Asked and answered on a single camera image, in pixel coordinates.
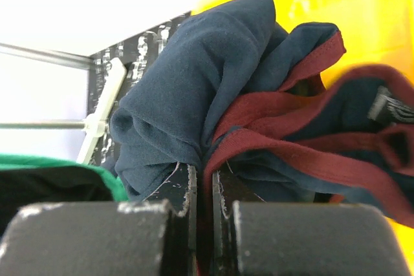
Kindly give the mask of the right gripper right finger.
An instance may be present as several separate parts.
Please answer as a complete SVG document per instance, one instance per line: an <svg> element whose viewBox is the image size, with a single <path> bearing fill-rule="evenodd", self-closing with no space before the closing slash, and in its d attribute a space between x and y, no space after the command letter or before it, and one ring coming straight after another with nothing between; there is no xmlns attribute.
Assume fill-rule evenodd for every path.
<svg viewBox="0 0 414 276"><path fill-rule="evenodd" d="M212 176L215 275L409 275L391 224L367 205L262 201Z"/></svg>

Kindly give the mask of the navy tank top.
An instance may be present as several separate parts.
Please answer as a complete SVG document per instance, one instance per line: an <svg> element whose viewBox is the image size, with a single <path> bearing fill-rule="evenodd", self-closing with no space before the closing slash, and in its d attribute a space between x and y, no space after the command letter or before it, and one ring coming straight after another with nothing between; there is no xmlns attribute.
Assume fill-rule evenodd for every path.
<svg viewBox="0 0 414 276"><path fill-rule="evenodd" d="M188 18L111 118L128 197L147 198L188 164L207 217L212 175L228 165L267 201L326 193L412 226L413 86L373 64L325 87L321 73L344 53L332 23L286 32L273 0L233 0Z"/></svg>

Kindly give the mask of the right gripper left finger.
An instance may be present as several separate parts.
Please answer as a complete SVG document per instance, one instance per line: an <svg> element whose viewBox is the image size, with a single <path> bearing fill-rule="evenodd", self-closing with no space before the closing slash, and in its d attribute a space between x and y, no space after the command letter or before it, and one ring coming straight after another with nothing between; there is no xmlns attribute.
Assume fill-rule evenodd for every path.
<svg viewBox="0 0 414 276"><path fill-rule="evenodd" d="M1 239L2 275L195 275L197 173L177 164L143 202L22 207Z"/></svg>

